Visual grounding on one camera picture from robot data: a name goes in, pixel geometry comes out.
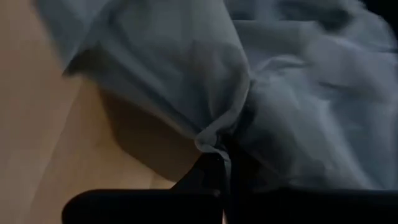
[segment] gray fabric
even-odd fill
[[[65,68],[267,180],[397,188],[396,43],[353,0],[38,0]]]

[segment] crumpled cloth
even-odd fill
[[[196,140],[230,134],[261,178],[396,189],[388,25],[354,0],[38,0],[66,73],[83,72]]]

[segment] wooden floor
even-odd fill
[[[60,223],[80,192],[169,188],[196,161],[164,123],[62,78],[29,0],[0,2],[0,31],[0,223]]]

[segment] gray sheet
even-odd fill
[[[38,0],[65,63],[268,182],[397,188],[396,43],[353,0]]]

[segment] wrinkled fabric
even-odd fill
[[[38,0],[83,72],[268,182],[396,189],[396,43],[353,0]]]

